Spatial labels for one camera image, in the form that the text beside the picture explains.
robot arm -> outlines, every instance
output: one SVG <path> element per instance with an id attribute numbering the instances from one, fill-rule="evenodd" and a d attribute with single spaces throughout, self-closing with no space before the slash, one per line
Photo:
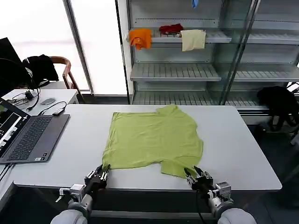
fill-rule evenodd
<path id="1" fill-rule="evenodd" d="M 105 189 L 110 166 L 97 167 L 85 178 L 85 185 L 74 184 L 70 189 L 61 188 L 58 202 L 64 195 L 69 194 L 72 202 L 68 210 L 54 217 L 51 224 L 87 224 L 91 215 L 92 203 L 97 198 L 99 190 Z M 211 213 L 218 220 L 218 224 L 256 224 L 254 218 L 242 209 L 234 208 L 231 197 L 231 186 L 227 182 L 213 185 L 213 178 L 208 172 L 194 167 L 199 177 L 193 178 L 187 169 L 187 181 L 193 190 L 201 194 L 211 209 Z"/>
<path id="2" fill-rule="evenodd" d="M 185 168 L 187 182 L 193 190 L 201 194 L 213 216 L 218 220 L 218 224 L 256 224 L 251 214 L 234 208 L 234 201 L 231 199 L 232 188 L 227 182 L 217 183 L 214 186 L 213 178 L 208 172 L 196 166 L 194 169 L 199 174 L 197 178 L 193 178 Z"/>
<path id="3" fill-rule="evenodd" d="M 87 220 L 92 212 L 92 203 L 97 198 L 99 190 L 107 186 L 108 171 L 110 165 L 106 168 L 99 166 L 85 177 L 85 185 L 74 184 L 71 188 L 61 188 L 58 202 L 64 195 L 71 195 L 72 201 L 68 209 L 55 216 L 51 224 L 87 224 Z"/>

gray laptop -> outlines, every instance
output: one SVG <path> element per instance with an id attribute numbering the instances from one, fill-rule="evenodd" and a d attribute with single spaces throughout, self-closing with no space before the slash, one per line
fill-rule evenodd
<path id="1" fill-rule="evenodd" d="M 0 98 L 0 164 L 47 161 L 69 117 L 30 116 Z"/>

red cloth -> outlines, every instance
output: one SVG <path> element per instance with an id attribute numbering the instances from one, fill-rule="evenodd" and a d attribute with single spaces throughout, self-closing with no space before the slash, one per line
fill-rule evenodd
<path id="1" fill-rule="evenodd" d="M 161 34 L 169 34 L 169 33 L 179 33 L 183 30 L 184 28 L 182 25 L 175 24 L 175 25 L 170 25 L 170 26 L 162 26 L 159 28 Z"/>

beige towel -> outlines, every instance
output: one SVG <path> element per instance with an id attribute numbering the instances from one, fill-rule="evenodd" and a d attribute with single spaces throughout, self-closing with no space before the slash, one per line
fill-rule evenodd
<path id="1" fill-rule="evenodd" d="M 204 49 L 206 43 L 206 32 L 199 29 L 182 30 L 183 51 Z"/>

black bag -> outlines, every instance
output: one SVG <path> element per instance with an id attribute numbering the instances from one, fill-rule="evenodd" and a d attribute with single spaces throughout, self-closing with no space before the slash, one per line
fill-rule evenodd
<path id="1" fill-rule="evenodd" d="M 288 91 L 285 87 L 273 86 L 263 88 L 257 93 L 257 97 L 260 104 L 266 105 L 270 110 L 272 119 L 269 125 L 272 130 L 274 130 L 274 116 L 279 116 L 275 131 L 279 131 L 281 129 L 284 121 L 292 127 L 299 124 L 299 104 L 294 94 Z M 293 116 L 295 123 L 293 123 L 289 114 Z"/>
<path id="2" fill-rule="evenodd" d="M 52 60 L 46 55 L 28 57 L 22 64 L 32 71 L 33 81 L 38 87 L 45 86 L 45 84 L 39 86 L 45 80 L 47 80 L 46 84 L 49 81 L 59 80 Z"/>

